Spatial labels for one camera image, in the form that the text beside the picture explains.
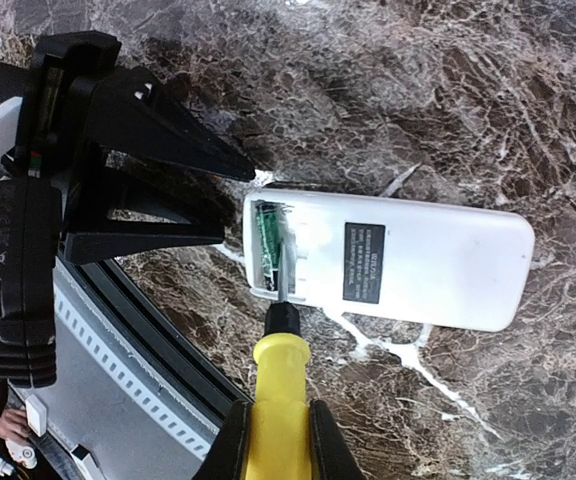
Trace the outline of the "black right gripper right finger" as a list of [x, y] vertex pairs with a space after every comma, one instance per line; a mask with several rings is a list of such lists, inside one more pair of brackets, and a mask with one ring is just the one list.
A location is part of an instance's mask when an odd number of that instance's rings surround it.
[[313, 479], [365, 479], [331, 410], [323, 400], [310, 402], [309, 427]]

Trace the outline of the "green AA battery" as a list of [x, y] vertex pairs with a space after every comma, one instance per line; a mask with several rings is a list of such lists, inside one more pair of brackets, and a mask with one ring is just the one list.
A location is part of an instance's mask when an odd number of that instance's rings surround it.
[[280, 204], [259, 201], [255, 220], [261, 249], [261, 265], [266, 289], [282, 298], [288, 290], [288, 247], [284, 209]]

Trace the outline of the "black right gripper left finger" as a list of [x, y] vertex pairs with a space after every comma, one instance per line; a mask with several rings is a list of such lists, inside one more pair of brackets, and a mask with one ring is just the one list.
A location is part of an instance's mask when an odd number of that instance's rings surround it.
[[200, 467], [200, 479], [241, 480], [245, 478], [251, 436], [253, 404], [238, 400], [230, 409]]

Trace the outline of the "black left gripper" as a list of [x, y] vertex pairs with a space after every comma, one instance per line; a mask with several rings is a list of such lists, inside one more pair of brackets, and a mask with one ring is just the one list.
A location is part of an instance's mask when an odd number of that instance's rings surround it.
[[115, 67], [116, 37], [42, 37], [25, 83], [14, 149], [25, 218], [65, 235], [63, 258], [89, 264], [157, 249], [219, 244], [212, 212], [151, 188], [120, 186], [115, 150], [249, 182], [250, 160], [204, 126], [148, 69]]

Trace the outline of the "yellow handled screwdriver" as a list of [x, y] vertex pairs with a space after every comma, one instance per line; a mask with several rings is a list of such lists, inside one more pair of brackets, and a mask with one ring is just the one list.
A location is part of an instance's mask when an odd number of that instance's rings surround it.
[[306, 366], [310, 347], [301, 337], [297, 308], [288, 301], [289, 263], [280, 246], [278, 301], [265, 318], [265, 334], [256, 344], [255, 403], [246, 462], [247, 479], [310, 479], [309, 406]]

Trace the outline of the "white remote control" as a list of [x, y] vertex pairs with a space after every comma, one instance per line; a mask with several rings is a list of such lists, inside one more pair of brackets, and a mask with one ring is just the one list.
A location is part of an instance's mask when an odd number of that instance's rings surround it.
[[514, 213], [341, 193], [262, 188], [243, 203], [251, 292], [266, 289], [255, 204], [285, 213], [289, 300], [297, 305], [484, 332], [507, 328], [535, 244]]

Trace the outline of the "black front table rail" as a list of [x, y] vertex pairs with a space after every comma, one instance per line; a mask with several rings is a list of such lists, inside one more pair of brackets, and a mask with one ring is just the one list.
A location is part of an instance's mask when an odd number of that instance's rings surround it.
[[158, 374], [203, 418], [219, 427], [235, 401], [249, 398], [173, 325], [115, 261], [68, 264], [66, 268], [145, 360], [147, 369]]

